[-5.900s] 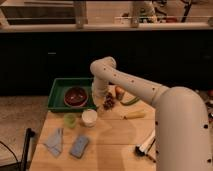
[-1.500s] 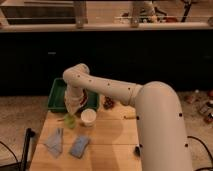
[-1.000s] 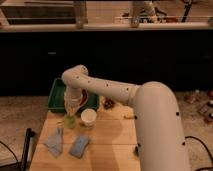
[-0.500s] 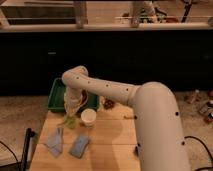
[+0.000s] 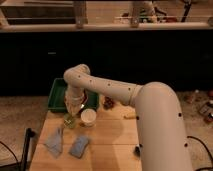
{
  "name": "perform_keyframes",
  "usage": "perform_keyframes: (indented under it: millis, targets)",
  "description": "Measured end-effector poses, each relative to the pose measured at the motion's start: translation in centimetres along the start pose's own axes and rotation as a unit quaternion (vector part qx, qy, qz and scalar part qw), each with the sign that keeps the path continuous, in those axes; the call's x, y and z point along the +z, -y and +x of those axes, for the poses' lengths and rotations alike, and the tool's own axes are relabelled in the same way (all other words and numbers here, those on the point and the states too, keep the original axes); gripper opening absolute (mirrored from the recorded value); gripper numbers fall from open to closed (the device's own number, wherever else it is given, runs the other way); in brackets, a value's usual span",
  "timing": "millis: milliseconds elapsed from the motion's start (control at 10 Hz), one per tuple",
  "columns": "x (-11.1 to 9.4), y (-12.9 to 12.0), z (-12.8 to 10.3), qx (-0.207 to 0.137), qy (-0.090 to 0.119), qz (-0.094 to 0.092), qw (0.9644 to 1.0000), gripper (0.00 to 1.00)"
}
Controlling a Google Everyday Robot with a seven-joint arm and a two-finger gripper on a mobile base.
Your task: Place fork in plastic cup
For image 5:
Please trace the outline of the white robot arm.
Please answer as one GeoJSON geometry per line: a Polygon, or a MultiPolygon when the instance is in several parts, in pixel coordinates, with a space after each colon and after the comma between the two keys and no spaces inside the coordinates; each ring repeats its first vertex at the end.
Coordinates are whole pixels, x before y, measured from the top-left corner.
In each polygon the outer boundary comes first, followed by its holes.
{"type": "Polygon", "coordinates": [[[63,78],[72,105],[90,90],[135,109],[142,171],[193,171],[180,102],[170,86],[95,77],[85,64],[67,69],[63,78]]]}

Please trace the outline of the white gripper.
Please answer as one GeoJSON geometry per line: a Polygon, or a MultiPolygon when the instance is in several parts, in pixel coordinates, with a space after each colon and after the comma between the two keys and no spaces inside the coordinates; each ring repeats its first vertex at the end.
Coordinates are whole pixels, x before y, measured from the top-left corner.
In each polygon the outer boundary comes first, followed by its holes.
{"type": "Polygon", "coordinates": [[[68,113],[75,116],[81,109],[85,95],[82,89],[68,87],[65,91],[64,102],[68,113]]]}

